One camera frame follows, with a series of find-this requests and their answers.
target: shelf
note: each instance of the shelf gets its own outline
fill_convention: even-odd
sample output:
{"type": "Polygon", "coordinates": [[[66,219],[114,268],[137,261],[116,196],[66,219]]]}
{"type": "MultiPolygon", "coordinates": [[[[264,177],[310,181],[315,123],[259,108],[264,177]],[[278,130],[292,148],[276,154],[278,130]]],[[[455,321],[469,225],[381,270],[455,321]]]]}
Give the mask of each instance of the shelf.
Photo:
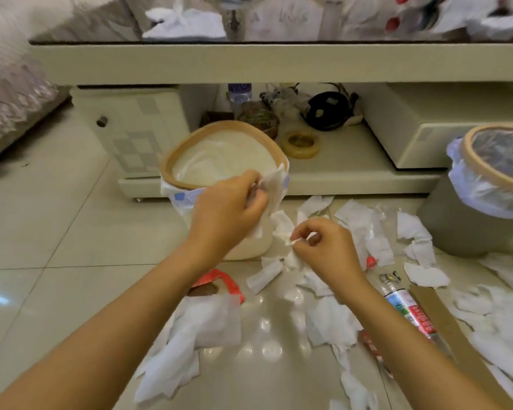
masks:
{"type": "Polygon", "coordinates": [[[513,81],[513,44],[34,45],[59,85],[513,81]]]}
{"type": "MultiPolygon", "coordinates": [[[[282,122],[280,136],[304,127],[282,122]]],[[[429,193],[444,171],[397,171],[364,125],[320,132],[321,151],[312,159],[290,162],[288,195],[429,193]]],[[[120,179],[128,197],[160,197],[160,179],[120,179]]]]}

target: bottom shelf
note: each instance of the bottom shelf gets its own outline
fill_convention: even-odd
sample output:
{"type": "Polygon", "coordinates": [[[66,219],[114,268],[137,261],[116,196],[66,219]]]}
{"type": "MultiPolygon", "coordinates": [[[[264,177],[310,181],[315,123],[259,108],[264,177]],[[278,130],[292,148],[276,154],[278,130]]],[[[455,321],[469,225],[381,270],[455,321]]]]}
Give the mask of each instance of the bottom shelf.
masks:
{"type": "MultiPolygon", "coordinates": [[[[303,123],[281,123],[280,138],[303,123]]],[[[365,125],[317,132],[321,151],[311,159],[289,158],[288,195],[429,193],[445,171],[398,171],[365,125]]],[[[119,179],[128,197],[161,197],[159,178],[119,179]]]]}

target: brown cardboard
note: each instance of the brown cardboard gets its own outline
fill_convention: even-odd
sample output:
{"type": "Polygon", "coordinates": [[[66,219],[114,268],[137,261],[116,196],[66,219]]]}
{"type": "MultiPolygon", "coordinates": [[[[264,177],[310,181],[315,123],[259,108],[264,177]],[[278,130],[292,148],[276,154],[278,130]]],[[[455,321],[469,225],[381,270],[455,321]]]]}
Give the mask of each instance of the brown cardboard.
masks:
{"type": "Polygon", "coordinates": [[[513,399],[498,384],[435,290],[416,285],[410,285],[409,290],[439,335],[449,345],[459,369],[479,384],[498,404],[506,410],[513,410],[513,399]]]}

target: hand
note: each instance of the hand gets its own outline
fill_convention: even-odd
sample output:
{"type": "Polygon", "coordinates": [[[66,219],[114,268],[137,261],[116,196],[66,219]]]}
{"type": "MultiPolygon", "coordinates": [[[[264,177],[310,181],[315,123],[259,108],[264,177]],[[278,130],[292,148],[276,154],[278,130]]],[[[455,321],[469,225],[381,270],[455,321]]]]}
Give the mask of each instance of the hand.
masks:
{"type": "Polygon", "coordinates": [[[315,217],[294,229],[291,240],[316,232],[308,241],[294,244],[294,253],[303,259],[329,287],[339,294],[369,285],[357,257],[352,234],[332,220],[315,217]]]}
{"type": "Polygon", "coordinates": [[[249,191],[260,179],[256,171],[246,171],[219,181],[198,197],[187,242],[212,266],[246,238],[266,210],[268,195],[260,189],[246,207],[249,191]]]}

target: gray trash can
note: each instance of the gray trash can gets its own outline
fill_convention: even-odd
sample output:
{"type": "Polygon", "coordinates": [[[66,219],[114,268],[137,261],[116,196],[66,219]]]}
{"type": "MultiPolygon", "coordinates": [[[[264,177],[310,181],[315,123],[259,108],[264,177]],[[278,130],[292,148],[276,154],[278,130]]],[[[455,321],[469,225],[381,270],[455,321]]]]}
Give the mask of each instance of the gray trash can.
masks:
{"type": "Polygon", "coordinates": [[[478,127],[447,153],[452,170],[418,216],[441,250],[485,254],[513,238],[513,127],[478,127]]]}

